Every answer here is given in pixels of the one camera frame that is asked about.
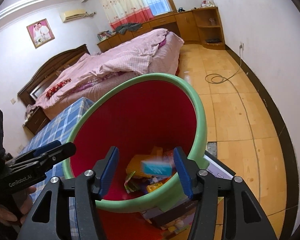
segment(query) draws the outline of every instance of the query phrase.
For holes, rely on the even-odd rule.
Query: blue checkered sheet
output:
[[[44,146],[55,140],[60,141],[62,144],[66,143],[74,126],[93,104],[94,102],[87,98],[80,98],[72,105],[68,106],[32,138],[30,143],[22,150],[21,154]],[[54,165],[53,169],[48,171],[46,175],[46,180],[39,182],[36,185],[37,191],[31,195],[33,200],[37,199],[51,177],[58,176],[64,178],[62,163]]]

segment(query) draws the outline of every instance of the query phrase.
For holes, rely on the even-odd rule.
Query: logo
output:
[[[15,182],[12,182],[12,183],[9,183],[9,187],[14,187],[15,185],[18,185],[22,182],[25,182],[27,181],[28,179],[32,179],[32,176],[31,175],[28,175],[28,177],[24,177],[22,179],[18,179],[16,180]]]

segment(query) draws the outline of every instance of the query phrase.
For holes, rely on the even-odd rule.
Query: tile floor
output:
[[[286,176],[282,151],[271,118],[257,91],[240,71],[231,81],[247,109],[252,133],[239,95],[229,82],[209,84],[212,73],[229,77],[239,68],[226,51],[185,45],[180,51],[180,74],[200,95],[208,126],[208,141],[217,142],[218,159],[244,178],[280,237],[286,207]],[[223,203],[218,206],[215,240],[221,239]],[[177,239],[187,239],[188,232]]]

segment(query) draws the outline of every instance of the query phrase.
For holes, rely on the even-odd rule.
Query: hand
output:
[[[26,192],[28,194],[32,194],[36,191],[35,186],[31,186],[26,189]],[[27,214],[29,213],[30,209],[32,208],[32,198],[30,195],[27,196],[26,200],[24,201],[23,205],[20,208],[20,211],[24,216],[20,219],[21,224],[23,224],[26,220]],[[3,223],[6,226],[10,226],[10,222],[16,222],[18,221],[17,217],[11,213],[10,211],[6,210],[2,206],[0,206],[0,222]]]

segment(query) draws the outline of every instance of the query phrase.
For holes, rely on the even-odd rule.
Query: green bin rim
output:
[[[75,125],[74,129],[72,130],[70,136],[68,137],[67,142],[74,142],[74,139],[76,135],[78,134],[80,128],[82,125],[88,120],[88,118],[108,99],[110,99],[115,94],[119,93],[120,91],[124,90],[127,87],[130,87],[132,85],[135,85],[140,82],[146,82],[146,81],[153,81],[153,80],[159,80],[159,81],[166,81],[169,83],[172,83],[183,90],[186,95],[188,95],[189,99],[191,100],[194,110],[196,113],[197,118],[197,128],[196,128],[196,134],[194,137],[193,146],[190,150],[190,153],[188,155],[188,159],[196,161],[198,166],[201,169],[206,169],[209,166],[209,163],[203,158],[204,151],[206,149],[207,144],[207,124],[206,124],[206,116],[204,112],[204,108],[201,102],[201,99],[197,92],[194,90],[194,88],[184,81],[183,79],[170,75],[165,73],[152,73],[152,74],[146,74],[139,77],[135,77],[133,79],[130,79],[121,85],[115,87],[108,93],[106,93],[102,98],[100,98],[92,107],[88,109],[88,111],[82,116],[82,118],[78,121],[78,123]],[[74,178],[74,175],[71,170],[70,166],[70,158],[66,159],[62,163],[62,169],[64,172],[65,179],[71,179]],[[171,198],[174,198],[175,202],[181,199],[181,196],[175,196],[176,194],[179,194],[180,192],[180,181],[178,173],[176,173],[167,183],[165,183],[163,186],[158,188],[157,190],[143,195],[138,198],[130,199],[130,200],[120,200],[120,201],[112,201],[112,200],[101,200],[96,201],[97,208],[111,211],[111,212],[117,212],[117,213],[132,213],[132,212],[141,212],[150,208],[153,208],[155,206],[156,202],[153,200],[163,198],[165,195],[167,195],[167,192],[169,192],[168,195],[170,195]],[[167,211],[172,205],[175,203],[172,203],[171,205],[168,205],[164,207],[165,205],[161,205],[162,211]]]

